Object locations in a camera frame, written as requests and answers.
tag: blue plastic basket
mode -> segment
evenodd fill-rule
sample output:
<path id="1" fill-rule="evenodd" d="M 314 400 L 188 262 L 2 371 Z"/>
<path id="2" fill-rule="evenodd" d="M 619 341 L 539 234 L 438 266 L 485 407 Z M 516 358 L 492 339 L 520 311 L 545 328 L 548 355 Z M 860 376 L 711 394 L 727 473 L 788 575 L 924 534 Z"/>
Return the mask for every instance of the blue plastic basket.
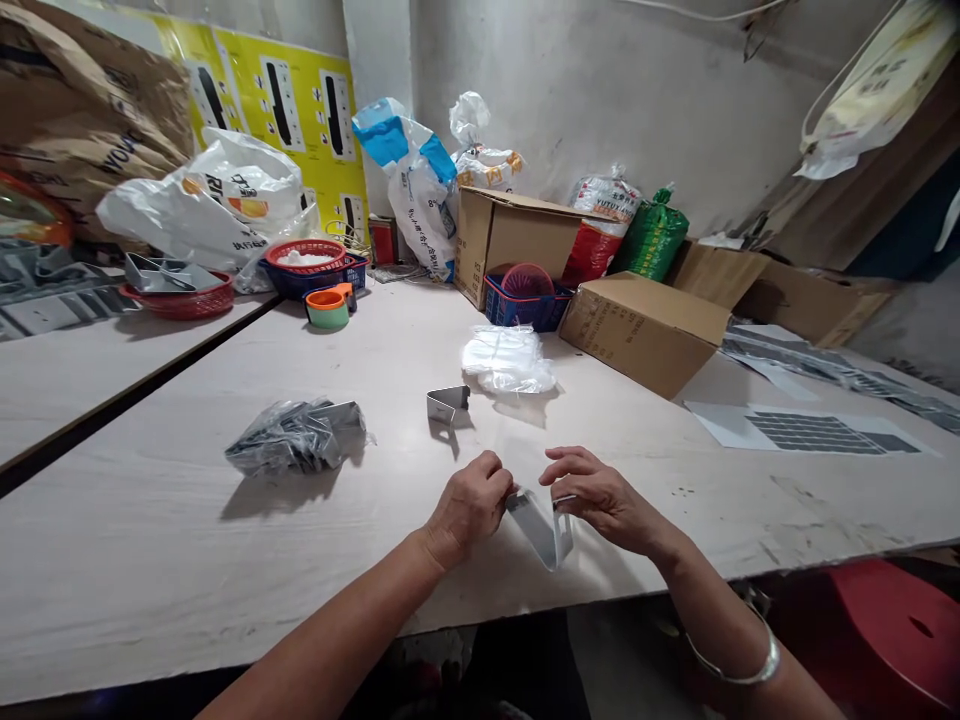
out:
<path id="1" fill-rule="evenodd" d="M 515 298 L 507 295 L 500 283 L 503 275 L 487 275 L 487 320 L 494 325 L 533 325 L 537 332 L 556 332 L 573 293 L 553 284 L 554 295 L 534 298 Z"/>
<path id="2" fill-rule="evenodd" d="M 301 300 L 304 293 L 310 290 L 320 290 L 331 285 L 342 282 L 353 283 L 353 291 L 358 292 L 367 285 L 367 265 L 370 260 L 360 255 L 347 253 L 348 257 L 353 258 L 354 263 L 341 270 L 333 270 L 325 273 L 314 273 L 313 275 L 297 275 L 296 273 L 286 272 L 278 267 L 274 267 L 266 260 L 260 260 L 260 267 L 264 269 L 270 280 L 273 282 L 280 297 L 287 300 Z"/>

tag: hand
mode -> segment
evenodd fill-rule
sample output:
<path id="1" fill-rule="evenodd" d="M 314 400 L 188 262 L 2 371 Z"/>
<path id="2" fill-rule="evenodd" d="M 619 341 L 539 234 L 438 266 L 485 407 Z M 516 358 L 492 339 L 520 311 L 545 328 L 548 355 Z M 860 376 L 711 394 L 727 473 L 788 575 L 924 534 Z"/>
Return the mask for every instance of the hand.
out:
<path id="1" fill-rule="evenodd" d="M 444 570 L 463 560 L 474 543 L 497 531 L 512 490 L 513 475 L 490 450 L 453 474 L 423 527 L 427 550 Z"/>
<path id="2" fill-rule="evenodd" d="M 623 476 L 604 465 L 582 447 L 547 450 L 555 460 L 540 476 L 541 485 L 552 485 L 557 512 L 576 515 L 603 537 L 624 550 L 647 555 L 654 562 L 683 537 L 656 508 L 643 499 Z"/>

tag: silver bangle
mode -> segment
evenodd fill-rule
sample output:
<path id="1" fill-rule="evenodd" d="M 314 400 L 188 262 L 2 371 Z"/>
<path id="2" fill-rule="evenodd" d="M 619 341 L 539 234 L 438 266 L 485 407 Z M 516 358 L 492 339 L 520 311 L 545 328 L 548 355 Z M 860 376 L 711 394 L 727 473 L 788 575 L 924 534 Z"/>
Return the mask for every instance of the silver bangle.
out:
<path id="1" fill-rule="evenodd" d="M 693 654 L 696 656 L 697 660 L 704 667 L 704 669 L 715 678 L 733 685 L 758 685 L 759 683 L 766 682 L 773 677 L 774 673 L 777 672 L 777 668 L 780 667 L 780 646 L 777 645 L 777 639 L 773 636 L 773 630 L 770 629 L 770 626 L 767 625 L 767 621 L 763 618 L 763 615 L 761 615 L 752 604 L 747 603 L 747 607 L 753 610 L 754 614 L 760 618 L 760 622 L 762 622 L 763 626 L 767 629 L 767 637 L 770 639 L 770 650 L 767 652 L 766 662 L 763 663 L 763 667 L 760 668 L 760 672 L 753 677 L 728 677 L 726 674 L 724 674 L 723 670 L 718 668 L 700 654 L 700 651 L 694 646 L 693 640 L 690 639 L 690 635 L 687 635 L 687 642 L 690 644 L 690 649 L 693 650 Z"/>

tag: red chair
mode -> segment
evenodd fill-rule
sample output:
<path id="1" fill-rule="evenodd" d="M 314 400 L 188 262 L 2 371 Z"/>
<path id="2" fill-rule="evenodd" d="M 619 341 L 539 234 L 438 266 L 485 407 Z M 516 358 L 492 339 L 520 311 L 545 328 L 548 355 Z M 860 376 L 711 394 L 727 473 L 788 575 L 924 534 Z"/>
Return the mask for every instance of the red chair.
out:
<path id="1" fill-rule="evenodd" d="M 888 562 L 830 568 L 782 588 L 769 622 L 857 717 L 960 715 L 960 606 Z"/>

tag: yellow poster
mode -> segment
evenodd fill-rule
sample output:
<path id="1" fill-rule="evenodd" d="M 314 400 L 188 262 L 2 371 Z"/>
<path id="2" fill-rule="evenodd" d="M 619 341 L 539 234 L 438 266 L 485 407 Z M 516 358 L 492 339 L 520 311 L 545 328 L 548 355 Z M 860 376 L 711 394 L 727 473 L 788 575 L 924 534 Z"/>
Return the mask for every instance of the yellow poster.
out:
<path id="1" fill-rule="evenodd" d="M 325 234 L 353 228 L 366 242 L 366 185 L 350 65 L 344 58 L 143 13 L 170 57 L 190 72 L 191 123 L 200 149 L 204 126 L 247 133 L 286 153 L 303 172 Z"/>

